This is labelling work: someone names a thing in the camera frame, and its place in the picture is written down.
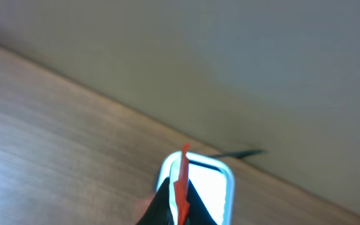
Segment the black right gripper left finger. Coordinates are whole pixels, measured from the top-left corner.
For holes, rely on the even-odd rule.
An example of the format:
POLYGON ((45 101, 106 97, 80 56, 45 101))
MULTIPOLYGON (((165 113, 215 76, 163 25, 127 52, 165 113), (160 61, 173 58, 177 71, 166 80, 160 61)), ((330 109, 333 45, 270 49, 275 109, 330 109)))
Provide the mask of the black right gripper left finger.
POLYGON ((169 205, 169 178, 167 177, 136 225, 173 225, 174 219, 169 205))

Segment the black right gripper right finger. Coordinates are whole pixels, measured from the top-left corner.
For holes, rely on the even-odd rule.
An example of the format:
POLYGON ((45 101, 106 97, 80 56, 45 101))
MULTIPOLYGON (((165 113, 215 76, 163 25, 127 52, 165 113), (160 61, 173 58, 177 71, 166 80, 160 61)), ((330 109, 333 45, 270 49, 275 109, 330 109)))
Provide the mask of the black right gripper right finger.
POLYGON ((211 217, 191 180, 188 181, 186 201, 189 203, 185 225, 217 225, 211 217))

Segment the red snack bar wrapper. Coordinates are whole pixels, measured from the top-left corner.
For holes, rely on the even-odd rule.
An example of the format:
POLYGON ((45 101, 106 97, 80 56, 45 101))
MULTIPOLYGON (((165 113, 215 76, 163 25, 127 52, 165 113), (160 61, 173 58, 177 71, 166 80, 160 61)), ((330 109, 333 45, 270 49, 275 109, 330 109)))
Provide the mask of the red snack bar wrapper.
POLYGON ((186 156, 190 143, 185 144, 181 149, 181 161, 179 166, 179 175, 174 183, 174 193, 177 206, 177 224, 185 225, 189 212, 189 203, 187 201, 188 183, 189 183, 189 159, 186 156))

